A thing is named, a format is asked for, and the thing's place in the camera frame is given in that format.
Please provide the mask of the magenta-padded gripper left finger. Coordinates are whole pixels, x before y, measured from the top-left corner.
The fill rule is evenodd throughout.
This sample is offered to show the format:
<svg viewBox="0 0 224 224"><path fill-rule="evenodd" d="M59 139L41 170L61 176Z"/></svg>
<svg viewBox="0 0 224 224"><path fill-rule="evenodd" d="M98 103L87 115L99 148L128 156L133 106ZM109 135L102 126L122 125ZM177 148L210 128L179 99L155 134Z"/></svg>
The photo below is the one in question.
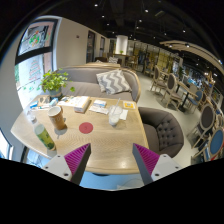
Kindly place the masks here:
<svg viewBox="0 0 224 224"><path fill-rule="evenodd" d="M88 143L66 155L54 156L43 170L79 185L90 155L91 144Z"/></svg>

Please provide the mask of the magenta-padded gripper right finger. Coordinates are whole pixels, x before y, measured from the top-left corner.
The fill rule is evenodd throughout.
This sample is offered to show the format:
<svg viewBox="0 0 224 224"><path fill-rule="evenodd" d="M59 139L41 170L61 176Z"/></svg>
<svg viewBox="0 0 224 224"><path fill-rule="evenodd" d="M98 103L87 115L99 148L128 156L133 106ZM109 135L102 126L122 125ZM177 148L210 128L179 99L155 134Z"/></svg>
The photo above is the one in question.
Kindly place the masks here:
<svg viewBox="0 0 224 224"><path fill-rule="evenodd" d="M138 144L133 144L132 153L145 185L182 169L169 155L158 155Z"/></svg>

